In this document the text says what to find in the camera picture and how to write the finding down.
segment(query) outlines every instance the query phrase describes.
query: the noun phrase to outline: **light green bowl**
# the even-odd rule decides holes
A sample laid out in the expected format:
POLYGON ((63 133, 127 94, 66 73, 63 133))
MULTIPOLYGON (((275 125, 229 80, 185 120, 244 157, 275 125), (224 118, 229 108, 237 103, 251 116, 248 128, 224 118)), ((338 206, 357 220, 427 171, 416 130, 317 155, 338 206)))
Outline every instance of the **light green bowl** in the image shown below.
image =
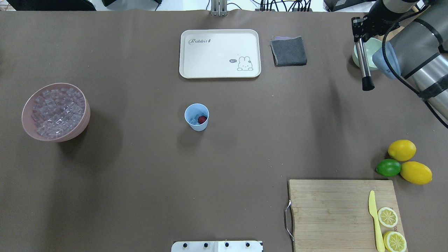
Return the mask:
MULTIPOLYGON (((370 70, 377 70, 378 68, 372 61, 372 56, 376 51, 378 51, 378 49, 381 48, 381 41, 379 41, 378 39, 371 38, 364 43, 364 47, 366 48, 367 61, 369 61, 370 70)), ((358 53, 356 52, 356 46, 353 47, 352 59, 353 62, 355 62, 355 64, 359 67, 358 53)))

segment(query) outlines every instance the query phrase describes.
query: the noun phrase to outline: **green lime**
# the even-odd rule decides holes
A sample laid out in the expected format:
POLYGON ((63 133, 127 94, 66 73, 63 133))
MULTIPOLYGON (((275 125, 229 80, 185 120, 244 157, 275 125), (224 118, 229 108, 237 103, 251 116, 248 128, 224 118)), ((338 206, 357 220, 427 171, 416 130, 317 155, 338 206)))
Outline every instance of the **green lime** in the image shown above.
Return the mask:
POLYGON ((394 159, 384 159, 376 166, 376 171, 386 177, 393 177, 400 173, 401 164, 394 159))

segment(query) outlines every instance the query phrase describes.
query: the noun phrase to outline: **light blue cup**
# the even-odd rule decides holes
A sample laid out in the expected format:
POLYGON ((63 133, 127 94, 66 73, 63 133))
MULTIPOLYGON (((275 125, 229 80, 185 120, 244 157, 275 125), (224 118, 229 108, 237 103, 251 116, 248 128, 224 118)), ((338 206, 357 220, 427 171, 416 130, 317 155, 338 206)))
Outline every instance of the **light blue cup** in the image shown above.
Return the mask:
POLYGON ((195 131, 203 131, 207 127, 208 123, 208 109, 206 106, 195 103, 188 106, 185 110, 185 121, 190 125, 190 127, 195 131), (206 116, 207 120, 205 123, 199 124, 198 118, 200 116, 206 116))

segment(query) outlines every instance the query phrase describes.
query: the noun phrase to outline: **bowl of ice cubes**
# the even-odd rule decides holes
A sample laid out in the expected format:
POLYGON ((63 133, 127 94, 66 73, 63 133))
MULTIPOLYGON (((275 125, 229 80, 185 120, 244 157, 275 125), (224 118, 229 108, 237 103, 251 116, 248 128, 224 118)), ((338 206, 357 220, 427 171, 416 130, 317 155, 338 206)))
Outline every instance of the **bowl of ice cubes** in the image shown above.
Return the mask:
POLYGON ((54 83, 35 92, 22 111, 23 129, 32 138, 64 142, 85 130, 90 107, 83 92, 68 83, 54 83))

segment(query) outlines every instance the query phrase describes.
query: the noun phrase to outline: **brown tabletop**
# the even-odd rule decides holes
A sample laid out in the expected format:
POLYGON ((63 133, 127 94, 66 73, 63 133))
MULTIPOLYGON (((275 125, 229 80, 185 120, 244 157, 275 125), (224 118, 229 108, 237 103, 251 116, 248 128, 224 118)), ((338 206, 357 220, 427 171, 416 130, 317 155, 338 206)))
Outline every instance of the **brown tabletop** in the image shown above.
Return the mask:
POLYGON ((353 13, 0 13, 0 251, 170 251, 173 241, 264 242, 291 251, 288 179, 385 179, 389 144, 410 139, 425 186, 394 182, 409 251, 446 251, 448 131, 398 81, 361 90, 353 13), (254 79, 184 79, 188 29, 254 29, 254 79), (308 64, 275 67, 269 40, 299 36, 308 64), (63 143, 22 129, 39 88, 85 93, 88 128, 63 143), (208 127, 185 108, 203 103, 208 127))

